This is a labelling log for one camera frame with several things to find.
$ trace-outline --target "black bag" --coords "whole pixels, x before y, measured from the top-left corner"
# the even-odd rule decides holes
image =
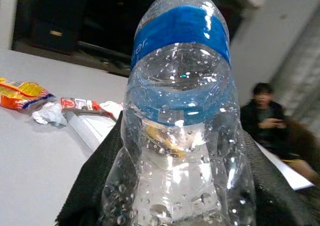
[[[122,147],[122,113],[115,127],[83,165],[56,219],[57,226],[96,226],[101,195],[118,151]],[[246,133],[256,193],[257,226],[319,226],[280,171]]]

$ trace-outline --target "orange snack bag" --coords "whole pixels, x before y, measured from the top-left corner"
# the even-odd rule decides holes
[[[55,97],[35,82],[7,81],[0,77],[0,106],[12,109],[28,109],[31,105]]]

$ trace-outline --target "white table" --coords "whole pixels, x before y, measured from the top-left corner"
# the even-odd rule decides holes
[[[0,49],[0,77],[34,81],[60,97],[123,101],[127,78]],[[50,226],[92,151],[71,127],[37,124],[0,107],[0,225]]]

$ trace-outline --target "plastic water bottle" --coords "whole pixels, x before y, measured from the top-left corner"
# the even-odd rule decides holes
[[[99,225],[254,226],[228,28],[214,3],[156,0],[131,67]]]

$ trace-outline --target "hand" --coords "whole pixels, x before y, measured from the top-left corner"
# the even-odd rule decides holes
[[[267,118],[263,122],[259,123],[258,126],[260,129],[273,129],[278,126],[278,124],[284,124],[281,119],[277,118]]]
[[[276,127],[277,127],[278,129],[284,130],[284,129],[287,128],[287,125],[286,125],[286,123],[282,120],[281,122],[278,122],[278,123],[276,124]]]

